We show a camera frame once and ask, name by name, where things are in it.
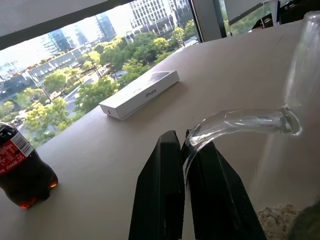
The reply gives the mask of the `white iPhone box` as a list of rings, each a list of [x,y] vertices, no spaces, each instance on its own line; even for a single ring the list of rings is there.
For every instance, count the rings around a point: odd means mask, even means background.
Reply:
[[[146,73],[99,105],[103,113],[123,121],[179,80],[176,70]]]

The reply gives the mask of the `cola bottle with red label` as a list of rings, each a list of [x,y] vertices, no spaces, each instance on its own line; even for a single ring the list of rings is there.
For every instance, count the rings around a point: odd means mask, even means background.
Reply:
[[[0,122],[0,188],[6,196],[29,209],[48,199],[58,182],[56,173],[19,130]]]

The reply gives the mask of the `clear glass mug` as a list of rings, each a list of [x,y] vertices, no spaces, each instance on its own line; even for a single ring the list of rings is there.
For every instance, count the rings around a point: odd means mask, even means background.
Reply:
[[[183,144],[183,174],[208,143],[241,132],[268,134],[247,193],[255,213],[280,204],[302,211],[315,202],[320,196],[320,10],[303,18],[282,106],[226,110],[204,119]]]

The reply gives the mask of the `oatmeal flakes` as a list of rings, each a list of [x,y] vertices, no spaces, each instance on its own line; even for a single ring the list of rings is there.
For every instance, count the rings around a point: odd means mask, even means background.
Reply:
[[[256,212],[267,240],[288,240],[289,229],[301,212],[293,204],[266,206]]]

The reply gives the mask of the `dark green spoon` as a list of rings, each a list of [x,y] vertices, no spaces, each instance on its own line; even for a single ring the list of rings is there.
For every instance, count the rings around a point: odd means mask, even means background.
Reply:
[[[320,240],[320,196],[294,219],[287,240]]]

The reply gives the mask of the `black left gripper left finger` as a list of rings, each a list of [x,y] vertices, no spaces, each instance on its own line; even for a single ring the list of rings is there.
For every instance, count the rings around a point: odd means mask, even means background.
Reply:
[[[135,188],[128,240],[181,240],[185,209],[181,145],[174,130],[162,134]]]

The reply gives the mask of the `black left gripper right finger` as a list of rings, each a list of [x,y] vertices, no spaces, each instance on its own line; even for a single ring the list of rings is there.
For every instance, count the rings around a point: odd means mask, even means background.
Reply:
[[[267,240],[242,179],[213,142],[181,176],[195,240]]]

